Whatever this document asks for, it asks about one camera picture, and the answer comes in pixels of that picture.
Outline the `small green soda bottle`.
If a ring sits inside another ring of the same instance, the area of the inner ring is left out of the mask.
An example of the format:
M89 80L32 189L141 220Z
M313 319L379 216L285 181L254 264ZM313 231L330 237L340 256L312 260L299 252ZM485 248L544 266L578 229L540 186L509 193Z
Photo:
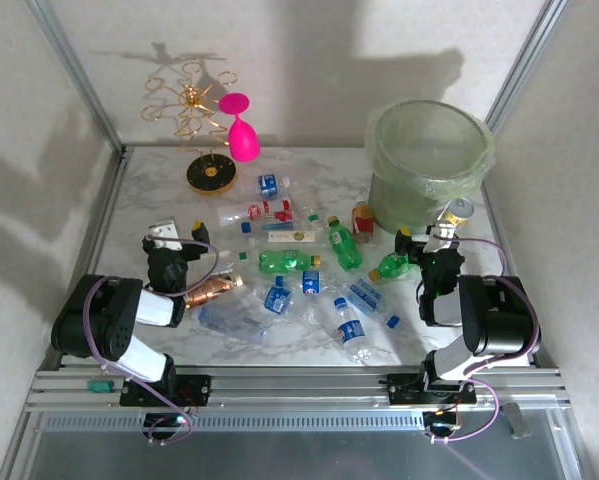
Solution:
M351 231L344 226L337 216L327 220L329 226L328 240L344 271L351 271L362 265L363 259Z
M401 277L417 266L418 264L411 262L407 255L390 253L384 256L379 264L369 272L369 278L374 283L392 280Z

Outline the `brown coffee carton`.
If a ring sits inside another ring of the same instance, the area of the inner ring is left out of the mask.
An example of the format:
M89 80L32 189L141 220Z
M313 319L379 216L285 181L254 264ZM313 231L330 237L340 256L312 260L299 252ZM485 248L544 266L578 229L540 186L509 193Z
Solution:
M186 297L186 309L202 306L214 298L243 285L240 275L213 276L191 290Z

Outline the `small red yellow label bottle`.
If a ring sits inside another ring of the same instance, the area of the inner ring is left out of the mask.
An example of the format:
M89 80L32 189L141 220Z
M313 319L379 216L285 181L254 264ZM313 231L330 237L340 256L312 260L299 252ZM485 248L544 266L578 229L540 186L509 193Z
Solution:
M358 244L369 243L374 236L374 215L365 201L358 201L352 209L353 237Z

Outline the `red label red cap bottle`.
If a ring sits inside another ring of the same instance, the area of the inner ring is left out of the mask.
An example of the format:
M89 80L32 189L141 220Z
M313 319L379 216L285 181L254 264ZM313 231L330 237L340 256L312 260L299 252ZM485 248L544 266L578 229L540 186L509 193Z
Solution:
M289 198L258 200L218 207L217 216L219 224L227 226L235 222L256 220L267 213L290 209L291 201Z

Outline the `long blue label water bottle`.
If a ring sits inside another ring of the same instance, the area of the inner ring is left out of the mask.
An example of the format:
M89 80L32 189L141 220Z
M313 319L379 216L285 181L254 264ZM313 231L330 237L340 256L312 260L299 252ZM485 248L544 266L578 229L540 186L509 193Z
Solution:
M358 278L344 282L342 289L346 300L368 319L390 330L399 325L400 314L384 295L366 281Z

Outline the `bluish clear water bottle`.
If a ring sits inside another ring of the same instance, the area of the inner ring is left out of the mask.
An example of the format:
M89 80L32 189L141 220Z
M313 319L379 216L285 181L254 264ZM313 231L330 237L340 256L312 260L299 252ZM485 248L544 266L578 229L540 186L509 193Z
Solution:
M207 329L251 344L261 344L267 334L261 322L228 307L203 306L197 311L197 319Z

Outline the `red flower label bottle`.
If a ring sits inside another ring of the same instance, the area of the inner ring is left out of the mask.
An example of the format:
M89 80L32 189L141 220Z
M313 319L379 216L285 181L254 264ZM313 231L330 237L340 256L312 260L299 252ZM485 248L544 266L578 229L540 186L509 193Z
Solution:
M254 220L240 224L240 230L244 234L293 229L293 212L290 210L264 213Z

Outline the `blue label white cap bottle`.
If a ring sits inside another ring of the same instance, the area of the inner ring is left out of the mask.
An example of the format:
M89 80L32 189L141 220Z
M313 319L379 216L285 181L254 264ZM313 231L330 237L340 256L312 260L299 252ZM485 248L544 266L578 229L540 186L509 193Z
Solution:
M257 191L264 199L288 194L291 185L292 182L287 176L269 173L257 177Z

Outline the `large green soda bottle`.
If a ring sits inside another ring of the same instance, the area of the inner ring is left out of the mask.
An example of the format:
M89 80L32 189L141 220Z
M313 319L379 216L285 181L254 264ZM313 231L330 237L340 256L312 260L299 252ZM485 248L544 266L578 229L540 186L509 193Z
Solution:
M262 274L291 274L320 265L320 255L309 255L296 249L266 250L258 254L258 268Z

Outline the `square white label tea bottle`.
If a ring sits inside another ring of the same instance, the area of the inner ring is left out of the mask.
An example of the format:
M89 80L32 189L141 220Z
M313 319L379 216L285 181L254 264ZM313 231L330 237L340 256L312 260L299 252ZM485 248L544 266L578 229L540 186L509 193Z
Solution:
M262 230L246 234L245 239L250 246L263 244L317 246L324 244L324 235L320 230Z

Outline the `blue label clear bottle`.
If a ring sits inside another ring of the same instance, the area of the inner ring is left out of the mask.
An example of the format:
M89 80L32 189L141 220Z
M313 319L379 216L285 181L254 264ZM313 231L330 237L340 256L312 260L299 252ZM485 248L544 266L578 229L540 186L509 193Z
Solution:
M300 290L304 300L305 315L314 323L324 321L322 302L325 299L324 282L317 270L306 270L302 273Z

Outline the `gold drink can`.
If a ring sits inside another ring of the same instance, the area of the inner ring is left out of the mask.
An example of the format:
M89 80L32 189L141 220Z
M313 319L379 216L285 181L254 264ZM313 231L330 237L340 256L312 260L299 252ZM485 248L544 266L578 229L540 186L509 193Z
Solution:
M474 215L474 211L475 207L470 199L456 198L448 203L440 219L451 223L455 228L461 228Z

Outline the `pink wine glass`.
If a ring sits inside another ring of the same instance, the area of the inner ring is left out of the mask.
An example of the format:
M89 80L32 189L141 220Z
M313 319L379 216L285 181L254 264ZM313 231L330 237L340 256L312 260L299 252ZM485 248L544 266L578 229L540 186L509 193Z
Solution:
M249 98L243 93L229 93L219 101L218 106L222 113L234 117L227 136L233 159L245 163L255 160L260 154L259 139L254 128L241 118L250 106Z

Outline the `small black circuit board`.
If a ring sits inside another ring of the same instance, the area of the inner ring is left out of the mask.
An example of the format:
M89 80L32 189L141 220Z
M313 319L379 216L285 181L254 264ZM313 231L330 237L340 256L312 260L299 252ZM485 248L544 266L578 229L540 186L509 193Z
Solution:
M424 431L429 436L451 437L460 428L458 412L437 410L423 413Z
M141 433L149 444L165 445L187 438L192 429L188 419L179 413L147 413Z

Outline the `grey metal latch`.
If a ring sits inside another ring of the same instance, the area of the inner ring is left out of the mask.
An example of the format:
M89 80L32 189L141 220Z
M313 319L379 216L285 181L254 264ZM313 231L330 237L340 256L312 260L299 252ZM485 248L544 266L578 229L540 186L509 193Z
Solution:
M517 403L506 403L500 408L500 411L506 417L510 425L511 436L513 439L520 440L529 437L532 434L531 429L523 416L522 410Z

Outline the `slotted metal cover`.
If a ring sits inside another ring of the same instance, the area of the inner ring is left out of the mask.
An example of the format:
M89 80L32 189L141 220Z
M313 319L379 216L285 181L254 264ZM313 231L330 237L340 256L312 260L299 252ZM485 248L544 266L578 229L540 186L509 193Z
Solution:
M46 416L48 432L141 432L147 413L56 412ZM412 411L205 412L192 419L195 432L360 432L422 431L423 415Z

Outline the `grey metal shelf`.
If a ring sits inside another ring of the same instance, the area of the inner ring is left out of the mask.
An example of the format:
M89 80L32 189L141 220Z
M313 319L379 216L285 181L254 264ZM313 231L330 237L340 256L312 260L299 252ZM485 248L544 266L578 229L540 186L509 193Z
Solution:
M42 434L8 480L571 480L548 437L494 430L453 444L414 432Z

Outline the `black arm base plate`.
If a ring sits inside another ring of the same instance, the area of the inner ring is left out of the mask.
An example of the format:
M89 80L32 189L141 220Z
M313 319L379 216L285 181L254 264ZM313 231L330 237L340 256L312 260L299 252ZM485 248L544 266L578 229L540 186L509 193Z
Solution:
M388 401L391 406L434 405L448 408L453 405L475 405L475 386L456 380L431 380L426 374L398 373L386 377Z
M148 383L156 392L179 407L204 407L211 391L208 375L180 375L174 381ZM136 382L123 383L120 405L123 407L161 407L165 403Z

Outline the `aluminium front rail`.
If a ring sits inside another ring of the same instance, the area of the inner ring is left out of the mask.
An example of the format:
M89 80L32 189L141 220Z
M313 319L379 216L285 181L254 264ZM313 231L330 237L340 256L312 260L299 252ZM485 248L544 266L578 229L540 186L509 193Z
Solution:
M123 411L120 395L124 380L113 377L112 393L87 390L97 368L69 365L39 371L24 401L24 411ZM182 373L211 377L204 407L185 407L200 414L219 411L373 411L388 410L386 377L399 367L184 367ZM486 410L496 404L517 403L522 409L562 408L571 405L564 380L556 368L500 367L474 377L477 403L462 410Z

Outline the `aluminium frame post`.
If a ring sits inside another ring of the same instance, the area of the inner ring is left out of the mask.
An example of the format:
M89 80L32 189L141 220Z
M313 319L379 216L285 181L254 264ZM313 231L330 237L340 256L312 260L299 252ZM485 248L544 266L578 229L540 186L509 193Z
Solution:
M506 76L485 123L492 133L503 125L513 108L516 97L528 80L533 66L538 61L550 35L558 24L570 0L545 0L522 47Z
M25 0L25 2L55 56L60 61L71 83L89 110L96 126L110 145L112 151L118 155L122 155L125 152L125 146L106 114L103 104L96 94L49 0Z

